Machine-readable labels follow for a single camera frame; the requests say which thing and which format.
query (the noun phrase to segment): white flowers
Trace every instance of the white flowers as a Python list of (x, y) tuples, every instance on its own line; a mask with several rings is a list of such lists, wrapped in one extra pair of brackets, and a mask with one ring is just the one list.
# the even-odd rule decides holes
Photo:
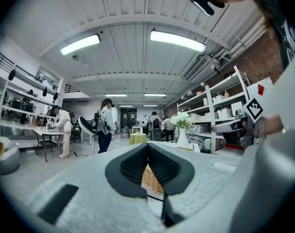
[(191, 125), (190, 115), (187, 112), (178, 112), (170, 118), (170, 121), (181, 129), (185, 129)]

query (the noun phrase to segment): sneakers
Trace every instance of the sneakers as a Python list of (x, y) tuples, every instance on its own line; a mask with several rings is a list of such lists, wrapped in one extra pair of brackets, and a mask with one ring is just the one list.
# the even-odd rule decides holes
[(59, 155), (59, 157), (61, 158), (61, 159), (64, 159), (64, 158), (67, 158), (67, 157), (69, 157), (69, 156), (64, 156), (64, 155)]

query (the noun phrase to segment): brick wall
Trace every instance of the brick wall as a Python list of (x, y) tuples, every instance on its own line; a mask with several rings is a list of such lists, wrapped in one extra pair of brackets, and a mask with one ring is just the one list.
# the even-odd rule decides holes
[[(267, 77), (270, 77), (273, 82), (276, 82), (282, 74), (278, 43), (271, 39), (268, 33), (264, 34), (247, 51), (221, 70), (220, 74), (207, 80), (206, 84), (209, 87), (214, 86), (224, 79), (226, 73), (234, 71), (234, 66), (237, 66), (239, 71), (247, 74), (251, 84)], [(242, 92), (242, 87), (239, 85), (228, 90), (230, 96), (239, 92)], [(176, 114), (176, 112), (176, 102), (164, 109), (164, 115), (169, 117)]]

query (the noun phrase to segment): wicker basket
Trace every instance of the wicker basket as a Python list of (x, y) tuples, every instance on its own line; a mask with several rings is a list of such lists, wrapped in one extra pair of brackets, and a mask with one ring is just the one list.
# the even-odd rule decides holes
[[(188, 150), (188, 151), (194, 151), (192, 149), (186, 149), (186, 148), (179, 148), (182, 150)], [(149, 165), (146, 166), (146, 169), (143, 173), (143, 182), (148, 186), (149, 189), (151, 189), (153, 192), (157, 194), (162, 194), (163, 189), (162, 186), (159, 184), (158, 180), (156, 179), (155, 175), (153, 174), (151, 168)]]

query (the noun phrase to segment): railing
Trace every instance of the railing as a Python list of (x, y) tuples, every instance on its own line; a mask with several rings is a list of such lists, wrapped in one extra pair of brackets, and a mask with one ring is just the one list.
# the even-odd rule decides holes
[(64, 87), (64, 93), (70, 93), (70, 92), (80, 92), (80, 91), (67, 83)]
[[(11, 60), (9, 60), (5, 55), (3, 55), (0, 52), (0, 68), (5, 70), (6, 72), (11, 72), (13, 70), (13, 68), (15, 67), (15, 63), (12, 62)], [(35, 79), (38, 82), (42, 81), (40, 79), (38, 79), (37, 77), (33, 76), (32, 74), (30, 74), (29, 72), (25, 71), (23, 68), (19, 67), (18, 65), (16, 66), (19, 70), (21, 70), (26, 76), (30, 76), (33, 79)]]

